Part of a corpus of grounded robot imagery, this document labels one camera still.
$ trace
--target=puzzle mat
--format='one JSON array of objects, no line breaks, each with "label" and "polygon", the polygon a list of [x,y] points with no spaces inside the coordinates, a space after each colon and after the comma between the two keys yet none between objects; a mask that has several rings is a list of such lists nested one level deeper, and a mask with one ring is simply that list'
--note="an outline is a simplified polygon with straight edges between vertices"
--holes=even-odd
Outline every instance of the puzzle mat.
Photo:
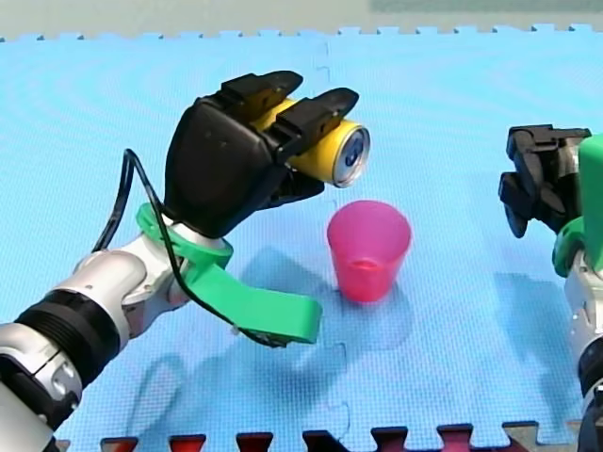
[{"label": "puzzle mat", "polygon": [[[350,451],[375,448],[372,428],[405,427],[405,447],[443,447],[437,428],[471,425],[476,447],[509,444],[502,425],[539,424],[565,443],[580,396],[566,340],[568,307],[553,273],[554,237],[530,225],[515,240],[497,200],[510,126],[602,129],[602,35],[588,26],[533,32],[497,27],[402,35],[344,29],[281,37],[266,31],[161,40],[67,34],[0,45],[0,223],[11,320],[89,252],[115,195],[122,149],[163,190],[165,152],[183,110],[221,81],[290,69],[296,96],[346,86],[351,118],[371,131],[368,171],[346,190],[259,213],[229,237],[231,271],[249,284],[318,297],[316,347],[268,350],[235,337],[197,308],[157,320],[85,393],[57,436],[70,452],[102,438],[137,437],[164,451],[172,435],[204,434],[203,451],[236,450],[236,435],[268,431],[271,451],[305,448],[328,430]],[[392,295],[370,310],[340,299],[325,245],[335,209],[391,202],[414,228]],[[115,244],[136,233],[139,185]]]}]

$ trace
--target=pink cup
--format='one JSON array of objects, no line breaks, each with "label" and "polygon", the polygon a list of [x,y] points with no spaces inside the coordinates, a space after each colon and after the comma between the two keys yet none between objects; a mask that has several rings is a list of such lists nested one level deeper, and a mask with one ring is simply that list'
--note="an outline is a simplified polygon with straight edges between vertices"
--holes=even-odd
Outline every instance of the pink cup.
[{"label": "pink cup", "polygon": [[398,275],[411,236],[408,220],[389,204],[357,201],[342,207],[327,229],[341,293],[360,303],[384,297]]}]

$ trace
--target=black cable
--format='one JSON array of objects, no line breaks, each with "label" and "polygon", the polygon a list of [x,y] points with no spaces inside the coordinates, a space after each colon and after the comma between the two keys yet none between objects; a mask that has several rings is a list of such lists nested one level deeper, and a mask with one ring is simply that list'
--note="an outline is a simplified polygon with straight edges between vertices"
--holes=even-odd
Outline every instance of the black cable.
[{"label": "black cable", "polygon": [[[101,233],[96,245],[94,246],[92,251],[104,250],[108,247],[110,241],[115,235],[121,221],[123,218],[123,213],[125,211],[125,206],[127,205],[128,197],[130,195],[130,190],[132,188],[132,179],[134,176],[134,170],[136,170],[142,185],[144,186],[144,190],[147,193],[147,197],[149,198],[149,203],[153,207],[153,212],[155,213],[155,218],[157,220],[157,224],[159,226],[159,230],[161,232],[161,238],[165,244],[166,252],[168,253],[168,258],[170,259],[171,271],[173,272],[174,279],[180,285],[183,292],[189,297],[192,301],[199,304],[202,308],[206,309],[211,314],[217,316],[221,320],[225,321],[229,325],[235,325],[229,318],[222,315],[218,311],[216,311],[212,306],[208,305],[204,301],[200,300],[194,292],[192,292],[187,284],[185,283],[182,274],[180,273],[180,265],[178,264],[175,252],[173,250],[173,244],[170,240],[170,235],[168,234],[168,227],[165,224],[163,219],[164,208],[163,203],[157,197],[155,190],[149,178],[146,175],[146,172],[140,163],[139,157],[136,155],[134,151],[131,149],[126,149],[123,152],[123,161],[122,161],[122,176],[120,179],[120,186],[118,188],[117,196],[115,199],[115,204],[113,206],[113,211],[111,212],[111,216],[105,226],[105,229]],[[254,342],[267,346],[267,347],[278,347],[279,344],[272,343],[268,340],[265,340],[252,332],[240,330],[245,336],[252,339]]]},{"label": "black cable", "polygon": [[134,167],[130,164],[129,157],[126,157],[128,151],[132,152],[131,150],[126,150],[123,155],[122,176],[120,177],[120,186],[117,190],[111,217],[109,217],[105,229],[101,233],[96,245],[94,245],[92,252],[106,250],[122,222],[123,212],[125,211],[125,206],[128,204],[128,197],[132,188],[132,178],[134,177]]}]

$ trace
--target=soda can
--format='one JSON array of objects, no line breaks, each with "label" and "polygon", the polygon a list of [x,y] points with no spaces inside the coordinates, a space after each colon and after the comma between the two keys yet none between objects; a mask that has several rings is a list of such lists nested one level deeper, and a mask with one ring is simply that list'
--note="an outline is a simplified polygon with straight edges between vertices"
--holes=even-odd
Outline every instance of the soda can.
[{"label": "soda can", "polygon": [[[253,125],[258,130],[268,129],[276,115],[295,103],[292,99],[285,99]],[[343,188],[353,184],[362,174],[369,150],[368,130],[357,122],[343,120],[313,148],[289,158],[287,163],[307,176]]]}]

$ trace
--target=green plastic mount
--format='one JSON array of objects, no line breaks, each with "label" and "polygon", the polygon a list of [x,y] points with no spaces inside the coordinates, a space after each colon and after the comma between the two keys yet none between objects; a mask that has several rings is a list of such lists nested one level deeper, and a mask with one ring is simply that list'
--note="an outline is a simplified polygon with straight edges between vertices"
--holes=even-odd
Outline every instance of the green plastic mount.
[{"label": "green plastic mount", "polygon": [[553,250],[553,266],[562,278],[567,278],[576,252],[584,247],[584,221],[578,217],[567,223],[557,234]]},{"label": "green plastic mount", "polygon": [[[136,219],[148,237],[163,243],[149,203],[140,207]],[[188,242],[174,231],[168,232],[174,252],[188,260],[183,274],[187,287],[236,328],[278,343],[314,344],[317,341],[322,307],[315,299],[239,282],[225,270],[234,252],[226,240],[223,249],[215,250]]]},{"label": "green plastic mount", "polygon": [[579,178],[588,265],[603,269],[603,135],[588,137],[579,147]]},{"label": "green plastic mount", "polygon": [[603,269],[603,135],[584,139],[579,146],[579,179],[582,216],[567,223],[557,234],[553,266],[564,278],[576,252],[584,248],[588,265]]}]

